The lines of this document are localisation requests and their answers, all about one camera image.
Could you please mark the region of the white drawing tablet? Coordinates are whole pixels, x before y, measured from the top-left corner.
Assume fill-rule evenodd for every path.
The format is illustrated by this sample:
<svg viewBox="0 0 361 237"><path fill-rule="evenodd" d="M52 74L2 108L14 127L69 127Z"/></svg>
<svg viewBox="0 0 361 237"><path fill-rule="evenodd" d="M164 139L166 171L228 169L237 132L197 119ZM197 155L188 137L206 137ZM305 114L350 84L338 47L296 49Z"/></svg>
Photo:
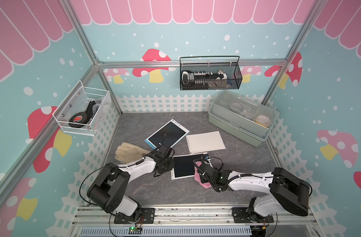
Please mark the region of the white drawing tablet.
<svg viewBox="0 0 361 237"><path fill-rule="evenodd" d="M226 149L219 131L186 136L190 154Z"/></svg>
<svg viewBox="0 0 361 237"><path fill-rule="evenodd" d="M205 158L208 153L190 154L174 156L174 168L171 170L171 179L177 180L182 178L194 177L195 166L193 161L195 159Z"/></svg>

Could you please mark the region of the blue framed drawing tablet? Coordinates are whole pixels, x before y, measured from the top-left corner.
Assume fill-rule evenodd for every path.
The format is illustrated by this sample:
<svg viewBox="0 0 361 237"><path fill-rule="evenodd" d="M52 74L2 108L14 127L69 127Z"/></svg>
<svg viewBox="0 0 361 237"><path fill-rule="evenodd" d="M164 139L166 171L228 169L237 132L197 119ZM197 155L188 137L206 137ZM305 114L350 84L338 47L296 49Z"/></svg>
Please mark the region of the blue framed drawing tablet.
<svg viewBox="0 0 361 237"><path fill-rule="evenodd" d="M181 139L188 135L189 130L179 122L171 119L160 129L145 139L145 142L152 148L165 145L173 148Z"/></svg>

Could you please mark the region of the white drawing tablet front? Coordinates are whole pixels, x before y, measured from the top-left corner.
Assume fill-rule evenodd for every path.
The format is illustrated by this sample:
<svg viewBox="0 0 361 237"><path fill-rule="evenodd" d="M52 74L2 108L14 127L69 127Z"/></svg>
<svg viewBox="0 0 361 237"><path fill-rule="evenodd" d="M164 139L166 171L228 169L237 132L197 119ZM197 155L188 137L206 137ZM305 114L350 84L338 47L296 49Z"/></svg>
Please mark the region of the white drawing tablet front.
<svg viewBox="0 0 361 237"><path fill-rule="evenodd" d="M190 154L226 149L219 131L186 136Z"/></svg>

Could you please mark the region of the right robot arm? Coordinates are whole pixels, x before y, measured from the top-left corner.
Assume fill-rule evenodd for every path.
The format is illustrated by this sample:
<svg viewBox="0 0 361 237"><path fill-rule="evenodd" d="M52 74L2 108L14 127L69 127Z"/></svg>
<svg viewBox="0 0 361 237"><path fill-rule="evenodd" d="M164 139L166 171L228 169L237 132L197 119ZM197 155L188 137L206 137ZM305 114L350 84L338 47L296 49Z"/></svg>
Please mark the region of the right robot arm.
<svg viewBox="0 0 361 237"><path fill-rule="evenodd" d="M245 222L271 223L271 214L279 211L308 216L312 186L281 167L266 173L241 173L217 169L206 158L195 159L193 164L201 182L209 183L218 193L246 190L266 194L251 198L249 206L238 214Z"/></svg>

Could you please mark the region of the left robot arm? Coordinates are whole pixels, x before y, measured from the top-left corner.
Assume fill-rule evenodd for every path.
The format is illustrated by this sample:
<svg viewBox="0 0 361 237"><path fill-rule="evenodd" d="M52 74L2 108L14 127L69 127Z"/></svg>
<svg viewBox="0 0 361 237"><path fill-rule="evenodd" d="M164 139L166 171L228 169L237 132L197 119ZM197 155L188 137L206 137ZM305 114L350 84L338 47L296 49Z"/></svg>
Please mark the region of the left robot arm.
<svg viewBox="0 0 361 237"><path fill-rule="evenodd" d="M87 190L87 197L106 213L118 212L131 218L140 216L141 206L125 195L128 184L149 173L160 176L174 168L173 148L161 144L151 152L141 154L137 161L115 165L108 163Z"/></svg>

